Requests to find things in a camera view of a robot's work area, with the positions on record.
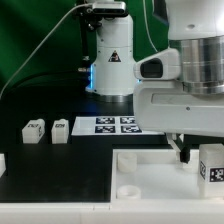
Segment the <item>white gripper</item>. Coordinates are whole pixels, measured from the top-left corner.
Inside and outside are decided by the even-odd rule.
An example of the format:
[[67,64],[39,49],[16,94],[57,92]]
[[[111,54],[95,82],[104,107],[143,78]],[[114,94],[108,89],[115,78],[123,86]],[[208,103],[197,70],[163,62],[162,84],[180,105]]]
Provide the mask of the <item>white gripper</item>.
[[[144,77],[141,67],[154,59],[161,62],[162,75]],[[181,63],[176,49],[168,48],[137,62],[134,74],[140,80],[133,93],[138,126],[167,133],[167,142],[180,162],[190,161],[190,145],[183,134],[224,137],[224,93],[214,87],[187,93],[178,81]]]

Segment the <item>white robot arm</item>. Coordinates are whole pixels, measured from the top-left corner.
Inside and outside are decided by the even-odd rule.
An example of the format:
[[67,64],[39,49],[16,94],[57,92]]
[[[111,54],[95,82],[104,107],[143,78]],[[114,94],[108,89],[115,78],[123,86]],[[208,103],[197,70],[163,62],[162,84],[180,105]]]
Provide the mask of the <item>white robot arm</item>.
[[144,131],[163,132],[179,159],[182,134],[224,138],[224,0],[152,0],[169,26],[168,48],[134,65],[134,115]]

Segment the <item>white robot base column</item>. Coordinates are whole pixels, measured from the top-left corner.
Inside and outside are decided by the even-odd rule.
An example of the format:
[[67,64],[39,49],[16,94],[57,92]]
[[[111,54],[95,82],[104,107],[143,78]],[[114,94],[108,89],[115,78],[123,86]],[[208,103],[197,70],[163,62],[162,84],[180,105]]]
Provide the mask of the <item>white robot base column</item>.
[[97,56],[90,68],[90,84],[86,91],[105,102],[132,99],[137,79],[133,66],[133,20],[102,19],[97,29]]

